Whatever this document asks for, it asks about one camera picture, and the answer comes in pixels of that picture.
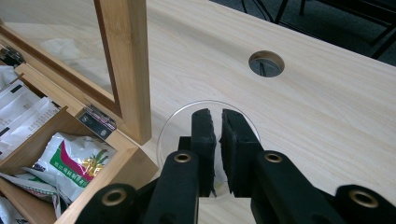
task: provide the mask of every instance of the open lid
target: open lid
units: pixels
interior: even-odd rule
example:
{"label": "open lid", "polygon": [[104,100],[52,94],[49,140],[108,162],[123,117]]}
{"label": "open lid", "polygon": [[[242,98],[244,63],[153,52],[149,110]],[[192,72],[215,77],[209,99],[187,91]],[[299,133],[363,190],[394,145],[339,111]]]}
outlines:
{"label": "open lid", "polygon": [[151,137],[146,1],[0,0],[0,44],[118,128]]}

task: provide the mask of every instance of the light wood tabletop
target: light wood tabletop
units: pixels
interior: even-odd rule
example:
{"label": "light wood tabletop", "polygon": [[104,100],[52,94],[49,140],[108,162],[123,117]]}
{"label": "light wood tabletop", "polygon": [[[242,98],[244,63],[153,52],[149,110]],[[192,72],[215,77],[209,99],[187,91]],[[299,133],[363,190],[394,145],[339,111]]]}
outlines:
{"label": "light wood tabletop", "polygon": [[[184,105],[221,101],[254,123],[264,149],[286,154],[317,188],[348,184],[396,204],[396,67],[203,0],[148,0],[152,139]],[[261,50],[277,77],[249,68]],[[200,200],[199,223],[254,223],[249,199]]]}

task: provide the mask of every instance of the dark floor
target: dark floor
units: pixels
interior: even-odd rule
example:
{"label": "dark floor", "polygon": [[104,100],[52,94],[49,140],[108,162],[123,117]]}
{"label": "dark floor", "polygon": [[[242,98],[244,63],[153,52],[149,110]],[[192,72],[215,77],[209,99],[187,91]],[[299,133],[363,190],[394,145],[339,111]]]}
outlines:
{"label": "dark floor", "polygon": [[[242,0],[211,0],[218,4],[233,9],[244,11]],[[269,15],[274,19],[280,7],[280,0],[262,0]],[[245,0],[247,13],[268,20],[268,15],[262,13],[262,7],[258,7],[258,0]],[[359,54],[370,57],[379,46],[396,31],[392,31],[376,45],[370,42],[381,34],[385,27],[364,20],[344,11],[329,7],[314,0],[307,0],[305,13],[299,15],[300,0],[289,0],[282,16],[282,21],[294,27],[344,49],[349,49]],[[396,42],[393,43],[379,58],[383,63],[396,66]]]}

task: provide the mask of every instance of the glass lid panel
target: glass lid panel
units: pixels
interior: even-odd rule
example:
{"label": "glass lid panel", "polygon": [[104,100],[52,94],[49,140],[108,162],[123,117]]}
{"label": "glass lid panel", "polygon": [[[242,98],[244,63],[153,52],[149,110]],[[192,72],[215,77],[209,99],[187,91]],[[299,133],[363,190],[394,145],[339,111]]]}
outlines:
{"label": "glass lid panel", "polygon": [[93,0],[0,0],[0,19],[30,44],[113,94]]}

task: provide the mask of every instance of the hinge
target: hinge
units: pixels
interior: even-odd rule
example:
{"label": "hinge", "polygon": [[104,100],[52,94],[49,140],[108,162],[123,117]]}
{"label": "hinge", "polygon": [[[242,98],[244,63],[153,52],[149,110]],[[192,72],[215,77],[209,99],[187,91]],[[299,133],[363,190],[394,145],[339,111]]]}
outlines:
{"label": "hinge", "polygon": [[103,140],[117,129],[116,121],[93,105],[85,106],[78,119]]}
{"label": "hinge", "polygon": [[6,65],[17,67],[21,63],[25,63],[23,56],[10,46],[0,49],[0,60]]}

